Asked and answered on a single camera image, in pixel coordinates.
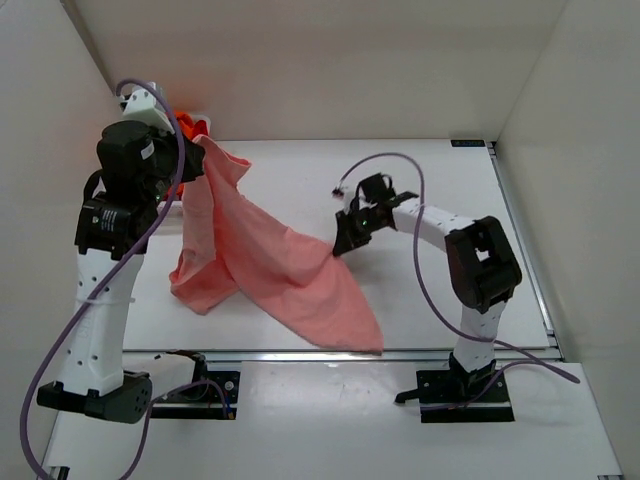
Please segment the pink t shirt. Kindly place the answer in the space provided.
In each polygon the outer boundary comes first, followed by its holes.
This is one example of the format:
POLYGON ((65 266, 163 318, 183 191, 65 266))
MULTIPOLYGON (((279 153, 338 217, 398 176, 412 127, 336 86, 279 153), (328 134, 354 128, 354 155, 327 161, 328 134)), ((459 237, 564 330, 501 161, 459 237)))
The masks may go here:
POLYGON ((238 190, 249 160, 206 135, 203 175, 182 195, 182 249, 171 293, 204 315, 241 292, 284 327, 325 349, 379 353, 382 330, 364 293, 331 247, 298 233, 238 190))

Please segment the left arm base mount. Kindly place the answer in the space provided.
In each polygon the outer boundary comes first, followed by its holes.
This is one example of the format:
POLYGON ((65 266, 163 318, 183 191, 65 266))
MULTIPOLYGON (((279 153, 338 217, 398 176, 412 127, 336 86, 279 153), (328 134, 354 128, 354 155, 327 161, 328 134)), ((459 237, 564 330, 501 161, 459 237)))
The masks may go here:
POLYGON ((162 352, 137 369, 152 382, 151 418, 234 420, 237 416, 239 370, 209 367, 204 354, 190 350, 162 352))

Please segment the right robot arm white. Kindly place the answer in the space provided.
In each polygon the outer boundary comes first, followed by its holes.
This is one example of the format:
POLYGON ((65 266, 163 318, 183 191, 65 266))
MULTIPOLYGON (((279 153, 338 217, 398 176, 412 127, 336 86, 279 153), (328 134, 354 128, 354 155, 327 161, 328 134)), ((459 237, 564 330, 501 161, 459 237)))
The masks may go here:
POLYGON ((343 203, 335 214, 334 256, 367 245, 373 233, 385 228, 411 234, 414 247, 423 241, 446 255, 450 283, 461 303, 447 382, 456 398, 473 399, 495 371, 493 341, 506 304, 522 281, 500 221, 493 216, 473 220, 428 206, 416 193, 396 192, 384 174, 372 175, 354 189, 339 185, 332 196, 343 203))

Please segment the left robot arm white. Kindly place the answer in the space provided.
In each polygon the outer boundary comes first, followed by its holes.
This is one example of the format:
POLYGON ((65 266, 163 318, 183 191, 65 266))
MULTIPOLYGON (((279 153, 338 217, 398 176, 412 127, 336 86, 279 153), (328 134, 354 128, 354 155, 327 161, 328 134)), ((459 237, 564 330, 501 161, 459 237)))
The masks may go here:
POLYGON ((96 146, 100 168, 83 193, 75 233, 79 318, 62 370, 37 391, 38 405, 134 424, 151 402, 147 372, 123 367, 122 347, 136 277, 159 205, 178 184, 203 175, 204 150, 180 129, 124 120, 96 146))

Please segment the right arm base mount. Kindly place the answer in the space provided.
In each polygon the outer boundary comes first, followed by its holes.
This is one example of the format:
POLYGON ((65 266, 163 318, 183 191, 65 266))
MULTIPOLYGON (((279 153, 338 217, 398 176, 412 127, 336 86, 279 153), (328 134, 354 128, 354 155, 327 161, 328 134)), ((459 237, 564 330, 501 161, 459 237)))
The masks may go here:
POLYGON ((419 403, 423 424, 510 423, 515 421, 505 375, 496 361, 467 372, 451 354, 445 370, 418 370, 417 386, 394 403, 419 403))

